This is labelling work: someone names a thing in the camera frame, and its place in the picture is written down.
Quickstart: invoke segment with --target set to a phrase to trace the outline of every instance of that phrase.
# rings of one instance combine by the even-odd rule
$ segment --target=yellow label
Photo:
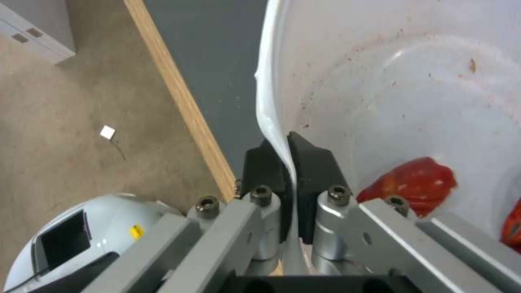
[[[145,232],[143,231],[143,228],[141,228],[140,225],[134,225],[132,226],[132,228],[130,228],[130,234],[132,234],[134,240],[138,240],[139,238],[141,238],[141,236],[143,236],[143,234],[145,234]]]

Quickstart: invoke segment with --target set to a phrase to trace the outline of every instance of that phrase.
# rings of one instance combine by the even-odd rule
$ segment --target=beige carpet
[[[71,0],[69,14],[78,54],[57,66],[0,38],[0,284],[76,203],[122,191],[186,211],[219,194],[123,2]]]

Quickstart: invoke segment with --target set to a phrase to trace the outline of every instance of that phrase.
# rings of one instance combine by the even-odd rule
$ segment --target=wooden table edge
[[[148,13],[145,3],[143,0],[125,0],[125,4],[222,197],[227,202],[232,200],[235,176]]]

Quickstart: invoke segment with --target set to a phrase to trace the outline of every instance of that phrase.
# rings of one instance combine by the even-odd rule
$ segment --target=gray table surface
[[[145,0],[170,54],[236,177],[263,136],[255,117],[266,0]]]

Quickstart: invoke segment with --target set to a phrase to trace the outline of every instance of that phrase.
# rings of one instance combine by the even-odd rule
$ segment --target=hex socket screw
[[[407,217],[409,213],[409,202],[401,196],[388,196],[384,199],[386,204],[392,206],[395,211],[402,216]]]
[[[203,219],[213,219],[219,215],[219,201],[214,197],[202,197],[195,205],[195,211]]]
[[[266,207],[271,204],[271,188],[266,185],[255,187],[250,193],[250,202],[260,207]]]
[[[343,185],[332,185],[327,191],[327,201],[336,206],[345,206],[349,204],[351,195],[349,188]]]

